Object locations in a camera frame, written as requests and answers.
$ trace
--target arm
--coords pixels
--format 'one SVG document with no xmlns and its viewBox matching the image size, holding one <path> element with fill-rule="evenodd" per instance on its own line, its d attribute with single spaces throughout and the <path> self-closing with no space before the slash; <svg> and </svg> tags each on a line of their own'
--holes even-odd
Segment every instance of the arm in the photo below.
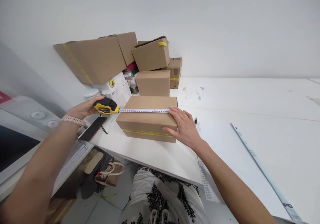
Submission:
<svg viewBox="0 0 320 224">
<path fill-rule="evenodd" d="M 275 220 L 250 190 L 250 188 L 224 163 L 201 139 L 192 115 L 171 107 L 168 111 L 177 122 L 178 131 L 168 127 L 163 130 L 190 147 L 203 161 L 216 183 L 218 190 L 239 223 L 275 223 Z"/>
<path fill-rule="evenodd" d="M 84 119 L 95 113 L 95 97 L 72 108 L 67 115 Z M 26 166 L 11 195 L 0 209 L 0 223 L 44 223 L 54 182 L 75 142 L 79 125 L 61 121 Z"/>
</svg>

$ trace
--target wrist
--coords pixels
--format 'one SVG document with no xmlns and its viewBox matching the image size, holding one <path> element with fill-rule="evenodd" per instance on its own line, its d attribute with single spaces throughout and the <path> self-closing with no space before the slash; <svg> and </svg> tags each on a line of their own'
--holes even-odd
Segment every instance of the wrist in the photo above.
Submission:
<svg viewBox="0 0 320 224">
<path fill-rule="evenodd" d="M 198 155 L 198 156 L 201 156 L 201 154 L 203 152 L 207 152 L 208 148 L 210 148 L 209 144 L 205 141 L 205 140 L 202 140 L 197 142 L 195 145 L 194 145 L 194 148 L 193 148 L 193 151 Z"/>
<path fill-rule="evenodd" d="M 81 114 L 81 112 L 76 112 L 76 111 L 72 111 L 72 110 L 69 110 L 67 113 L 66 113 L 67 116 L 71 116 L 71 117 L 75 117 L 75 118 L 78 118 L 80 120 L 83 120 L 85 118 L 85 116 L 83 114 Z"/>
</svg>

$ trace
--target bag handle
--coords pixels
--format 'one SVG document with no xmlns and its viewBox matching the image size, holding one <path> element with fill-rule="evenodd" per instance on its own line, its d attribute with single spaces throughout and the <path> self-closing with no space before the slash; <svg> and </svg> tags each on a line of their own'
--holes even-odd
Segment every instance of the bag handle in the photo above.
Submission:
<svg viewBox="0 0 320 224">
<path fill-rule="evenodd" d="M 123 170 L 122 170 L 121 172 L 118 172 L 118 173 L 110 173 L 109 176 L 117 176 L 117 175 L 122 174 L 122 173 L 125 171 L 126 166 L 123 165 L 122 163 L 120 163 L 120 162 L 114 162 L 114 164 L 115 164 L 115 165 L 120 165 L 120 166 L 122 166 L 122 167 L 123 167 Z"/>
</svg>

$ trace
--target hand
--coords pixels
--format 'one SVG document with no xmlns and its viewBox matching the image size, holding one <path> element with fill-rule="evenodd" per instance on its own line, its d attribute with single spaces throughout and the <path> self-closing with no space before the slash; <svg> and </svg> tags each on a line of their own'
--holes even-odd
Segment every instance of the hand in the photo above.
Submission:
<svg viewBox="0 0 320 224">
<path fill-rule="evenodd" d="M 171 110 L 169 110 L 168 113 L 171 114 L 177 122 L 178 131 L 174 131 L 169 127 L 163 127 L 162 130 L 166 131 L 192 150 L 199 149 L 203 144 L 207 144 L 201 139 L 190 113 L 185 110 L 181 111 L 178 107 L 170 107 L 170 109 Z"/>
<path fill-rule="evenodd" d="M 94 107 L 93 104 L 96 101 L 102 100 L 104 96 L 96 96 L 89 101 L 83 102 L 73 108 L 71 108 L 66 115 L 79 118 L 83 120 L 86 116 L 90 116 L 94 113 L 99 113 Z"/>
</svg>

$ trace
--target brown cardboard box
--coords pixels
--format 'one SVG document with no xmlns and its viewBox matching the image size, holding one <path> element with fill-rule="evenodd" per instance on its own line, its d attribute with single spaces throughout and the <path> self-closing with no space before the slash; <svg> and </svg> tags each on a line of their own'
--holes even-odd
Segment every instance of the brown cardboard box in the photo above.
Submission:
<svg viewBox="0 0 320 224">
<path fill-rule="evenodd" d="M 182 57 L 170 58 L 170 63 L 162 70 L 170 70 L 170 88 L 178 89 L 181 75 Z"/>
<path fill-rule="evenodd" d="M 170 96 L 170 71 L 143 71 L 136 77 L 140 96 Z"/>
<path fill-rule="evenodd" d="M 170 62 L 168 41 L 165 36 L 137 45 L 132 54 L 140 71 L 167 67 Z"/>
<path fill-rule="evenodd" d="M 53 46 L 84 84 L 104 84 L 126 69 L 116 37 L 71 41 Z"/>
<path fill-rule="evenodd" d="M 124 108 L 170 109 L 170 106 L 178 106 L 176 97 L 132 96 Z M 168 113 L 121 112 L 116 122 L 128 137 L 176 142 L 174 137 L 161 129 L 178 129 L 176 121 Z"/>
<path fill-rule="evenodd" d="M 149 42 L 149 41 L 138 41 L 138 46 L 140 46 L 141 44 L 146 43 L 146 42 Z"/>
<path fill-rule="evenodd" d="M 99 38 L 117 38 L 126 65 L 129 66 L 132 62 L 134 62 L 131 50 L 138 45 L 135 32 L 109 35 L 107 37 Z"/>
</svg>

